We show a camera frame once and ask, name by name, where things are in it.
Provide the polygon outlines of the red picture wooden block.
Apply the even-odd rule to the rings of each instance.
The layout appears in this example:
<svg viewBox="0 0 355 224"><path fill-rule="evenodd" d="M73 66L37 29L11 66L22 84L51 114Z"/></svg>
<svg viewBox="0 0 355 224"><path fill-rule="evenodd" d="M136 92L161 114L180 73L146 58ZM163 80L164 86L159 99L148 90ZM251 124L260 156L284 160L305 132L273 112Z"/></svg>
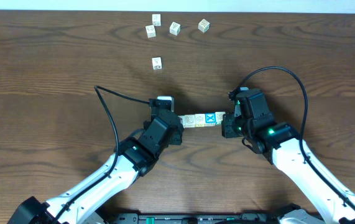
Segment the red picture wooden block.
<svg viewBox="0 0 355 224"><path fill-rule="evenodd" d="M179 116L180 118L180 122L183 125L183 127L185 128L185 117L184 116Z"/></svg>

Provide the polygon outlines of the blue-sided smiley wooden block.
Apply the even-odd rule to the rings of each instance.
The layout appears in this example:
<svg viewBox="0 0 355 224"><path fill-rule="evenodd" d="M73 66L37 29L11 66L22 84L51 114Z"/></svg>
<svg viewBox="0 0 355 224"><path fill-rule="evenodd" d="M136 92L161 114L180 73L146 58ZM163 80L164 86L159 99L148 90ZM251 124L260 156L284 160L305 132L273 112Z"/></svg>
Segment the blue-sided smiley wooden block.
<svg viewBox="0 0 355 224"><path fill-rule="evenodd" d="M184 116L185 128L194 128L196 121L194 114L187 114Z"/></svg>

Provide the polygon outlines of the wooden block mid table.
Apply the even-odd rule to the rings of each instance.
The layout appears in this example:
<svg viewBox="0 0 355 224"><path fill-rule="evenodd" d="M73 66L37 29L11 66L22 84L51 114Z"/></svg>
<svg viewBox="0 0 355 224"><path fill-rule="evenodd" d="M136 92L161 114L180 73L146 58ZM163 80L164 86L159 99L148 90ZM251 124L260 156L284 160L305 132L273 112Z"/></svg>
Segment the wooden block mid table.
<svg viewBox="0 0 355 224"><path fill-rule="evenodd" d="M217 125L221 125L222 121L223 121L223 116L225 115L225 112L216 112L216 124Z"/></svg>

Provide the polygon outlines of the yellow-sided wooden block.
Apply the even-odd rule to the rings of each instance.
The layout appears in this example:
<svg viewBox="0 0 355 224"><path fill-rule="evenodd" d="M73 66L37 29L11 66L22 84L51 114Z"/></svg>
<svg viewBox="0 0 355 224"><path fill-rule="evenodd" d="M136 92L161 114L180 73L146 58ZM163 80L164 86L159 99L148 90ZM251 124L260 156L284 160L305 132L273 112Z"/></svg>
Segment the yellow-sided wooden block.
<svg viewBox="0 0 355 224"><path fill-rule="evenodd" d="M195 114L195 127L205 127L205 114Z"/></svg>

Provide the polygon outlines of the blue X wooden block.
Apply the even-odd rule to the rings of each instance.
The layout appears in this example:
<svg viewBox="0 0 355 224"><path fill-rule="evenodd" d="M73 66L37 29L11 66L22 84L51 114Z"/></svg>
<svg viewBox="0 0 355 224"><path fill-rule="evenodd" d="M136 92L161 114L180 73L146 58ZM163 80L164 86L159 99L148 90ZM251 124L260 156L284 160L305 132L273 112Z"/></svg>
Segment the blue X wooden block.
<svg viewBox="0 0 355 224"><path fill-rule="evenodd" d="M206 113L205 114L205 126L216 126L216 114L215 113Z"/></svg>

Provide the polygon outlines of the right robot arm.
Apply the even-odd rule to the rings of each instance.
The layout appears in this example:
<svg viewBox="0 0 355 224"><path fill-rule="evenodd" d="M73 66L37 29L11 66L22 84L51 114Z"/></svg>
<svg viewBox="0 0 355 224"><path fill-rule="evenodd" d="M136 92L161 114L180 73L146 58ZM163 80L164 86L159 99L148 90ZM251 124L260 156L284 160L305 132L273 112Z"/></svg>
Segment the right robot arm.
<svg viewBox="0 0 355 224"><path fill-rule="evenodd" d="M223 137L242 138L243 145L288 176L325 223L355 223L355 193L316 158L293 126L275 121L261 90L239 88L229 98L234 112L223 115Z"/></svg>

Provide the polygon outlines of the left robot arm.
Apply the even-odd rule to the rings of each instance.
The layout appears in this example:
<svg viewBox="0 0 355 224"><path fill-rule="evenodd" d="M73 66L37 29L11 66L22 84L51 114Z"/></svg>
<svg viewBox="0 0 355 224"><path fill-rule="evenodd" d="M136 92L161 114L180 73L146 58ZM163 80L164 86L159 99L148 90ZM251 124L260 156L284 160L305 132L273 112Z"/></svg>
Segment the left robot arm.
<svg viewBox="0 0 355 224"><path fill-rule="evenodd" d="M9 223L83 223L102 204L145 176L169 145L182 143L183 125L174 113L174 99L159 96L149 101L151 119L139 138L130 135L117 143L109 159L79 184L45 202L30 197Z"/></svg>

